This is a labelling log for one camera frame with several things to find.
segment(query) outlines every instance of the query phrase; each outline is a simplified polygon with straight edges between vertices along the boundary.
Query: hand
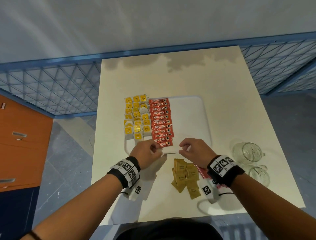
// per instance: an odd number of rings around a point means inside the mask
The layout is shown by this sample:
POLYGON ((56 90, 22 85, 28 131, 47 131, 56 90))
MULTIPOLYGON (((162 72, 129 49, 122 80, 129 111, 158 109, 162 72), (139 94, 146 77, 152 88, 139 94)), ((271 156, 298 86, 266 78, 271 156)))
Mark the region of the hand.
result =
POLYGON ((179 154, 202 168, 207 168, 210 161, 217 156, 202 139, 186 138, 180 143, 180 147, 182 149, 179 154))
POLYGON ((141 170, 148 168, 161 155, 160 145, 152 139, 138 142, 130 153, 130 156, 137 159, 141 170))

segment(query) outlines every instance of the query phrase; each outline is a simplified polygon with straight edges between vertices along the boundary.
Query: black cable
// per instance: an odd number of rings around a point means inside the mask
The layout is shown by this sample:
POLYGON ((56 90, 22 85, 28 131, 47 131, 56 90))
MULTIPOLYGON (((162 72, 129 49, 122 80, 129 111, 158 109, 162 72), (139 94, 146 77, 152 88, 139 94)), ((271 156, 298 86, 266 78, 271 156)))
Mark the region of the black cable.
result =
POLYGON ((230 194, 230 193, 220 193, 219 196, 224 195, 224 194, 230 194))

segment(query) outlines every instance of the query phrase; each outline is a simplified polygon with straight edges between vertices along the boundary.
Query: white table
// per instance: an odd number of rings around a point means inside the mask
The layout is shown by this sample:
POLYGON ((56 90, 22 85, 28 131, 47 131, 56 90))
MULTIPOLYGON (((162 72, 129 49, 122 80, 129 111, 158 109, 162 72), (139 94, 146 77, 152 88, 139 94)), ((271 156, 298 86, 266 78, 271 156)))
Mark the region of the white table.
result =
MULTIPOLYGON (((231 156, 235 143, 258 144, 266 153, 259 164, 268 167, 269 188, 295 206, 305 207, 239 47, 102 60, 92 183, 127 156, 123 99, 143 93, 151 98, 201 96, 214 151, 231 156)), ((191 200, 186 189, 178 193, 171 185, 174 158, 181 156, 168 155, 156 178, 144 177, 152 184, 147 200, 131 203, 119 196, 101 225, 246 212, 233 194, 211 205, 203 195, 191 200), (131 209, 128 216, 125 208, 131 209)))

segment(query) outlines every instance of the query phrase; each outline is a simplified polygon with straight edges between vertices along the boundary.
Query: white wall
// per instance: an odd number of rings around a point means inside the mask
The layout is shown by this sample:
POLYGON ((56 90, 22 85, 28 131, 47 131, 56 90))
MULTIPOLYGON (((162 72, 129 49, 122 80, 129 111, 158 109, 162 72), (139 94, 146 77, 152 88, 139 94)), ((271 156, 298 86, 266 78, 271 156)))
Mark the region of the white wall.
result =
POLYGON ((314 0, 0 0, 0 62, 316 31, 314 0))

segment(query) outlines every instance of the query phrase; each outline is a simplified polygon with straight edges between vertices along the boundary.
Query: glass cup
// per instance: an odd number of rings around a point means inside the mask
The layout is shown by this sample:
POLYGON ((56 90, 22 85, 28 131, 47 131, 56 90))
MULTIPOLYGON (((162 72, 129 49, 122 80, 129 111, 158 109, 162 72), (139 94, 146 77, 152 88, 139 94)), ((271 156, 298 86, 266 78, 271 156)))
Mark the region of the glass cup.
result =
POLYGON ((261 148, 252 142, 241 142, 233 146, 232 155, 235 161, 243 164, 258 162, 262 156, 261 148))
POLYGON ((270 176, 267 173, 268 168, 265 165, 253 166, 253 165, 239 165, 246 174, 252 177, 254 180, 261 183, 263 186, 269 186, 270 176))

